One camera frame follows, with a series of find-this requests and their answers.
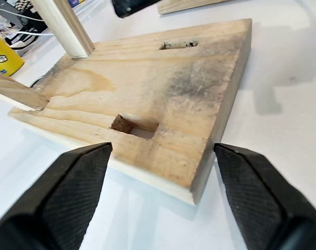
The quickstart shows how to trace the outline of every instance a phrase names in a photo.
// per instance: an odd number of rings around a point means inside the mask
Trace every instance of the blue object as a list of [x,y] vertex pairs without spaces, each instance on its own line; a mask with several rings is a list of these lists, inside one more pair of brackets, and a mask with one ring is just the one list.
[[69,4],[71,5],[71,7],[73,8],[74,6],[77,6],[78,4],[80,4],[79,0],[68,0]]

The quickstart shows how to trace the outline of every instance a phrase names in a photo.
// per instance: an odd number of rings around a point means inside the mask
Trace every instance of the gray device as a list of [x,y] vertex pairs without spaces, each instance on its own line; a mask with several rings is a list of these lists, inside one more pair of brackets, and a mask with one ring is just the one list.
[[[15,7],[13,7],[11,4],[9,4],[5,0],[0,0],[0,8],[14,12],[14,13],[19,13],[19,11]],[[1,10],[0,10],[0,15],[6,18],[7,20],[9,20],[10,22],[14,23],[15,25],[17,25],[19,28],[22,28],[22,24],[17,16],[11,13],[1,11]]]

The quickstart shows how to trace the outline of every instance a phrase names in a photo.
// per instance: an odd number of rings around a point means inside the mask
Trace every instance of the wooden post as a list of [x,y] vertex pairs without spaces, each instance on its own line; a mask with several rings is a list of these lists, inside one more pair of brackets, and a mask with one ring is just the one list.
[[32,4],[72,58],[86,58],[94,45],[67,0],[31,0]]
[[43,95],[1,73],[0,99],[23,110],[42,110],[48,103]]

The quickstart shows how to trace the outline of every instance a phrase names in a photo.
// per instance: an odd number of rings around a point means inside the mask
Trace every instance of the white cable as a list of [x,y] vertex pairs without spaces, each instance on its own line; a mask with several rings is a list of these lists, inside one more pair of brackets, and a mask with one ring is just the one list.
[[54,34],[52,34],[52,33],[32,33],[32,32],[25,32],[25,31],[18,31],[18,32],[16,32],[16,34],[26,34],[26,35],[45,35],[45,36],[47,36],[47,35],[54,35]]
[[0,11],[7,12],[7,13],[10,13],[10,14],[16,15],[16,16],[18,16],[18,17],[25,17],[25,18],[27,18],[27,19],[31,19],[31,20],[34,20],[34,21],[41,21],[41,22],[43,22],[42,19],[36,19],[36,18],[32,18],[32,17],[26,17],[26,16],[24,16],[24,15],[17,14],[17,13],[14,13],[14,12],[11,12],[11,11],[8,11],[8,10],[5,10],[5,9],[0,9]]
[[11,32],[11,31],[5,31],[5,32],[1,32],[1,33],[8,33],[8,34],[26,34],[26,35],[41,35],[41,36],[49,36],[49,35],[54,35],[52,33],[33,33],[33,32],[25,32],[25,31],[14,31],[14,32]]

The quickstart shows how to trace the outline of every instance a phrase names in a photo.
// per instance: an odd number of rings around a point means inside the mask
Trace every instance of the checkered pattern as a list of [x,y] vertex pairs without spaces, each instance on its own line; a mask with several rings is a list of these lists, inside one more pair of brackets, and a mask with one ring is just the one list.
[[32,3],[29,0],[18,0],[15,4],[15,9],[17,9],[18,11],[25,11],[26,9],[28,9],[29,7],[33,6]]

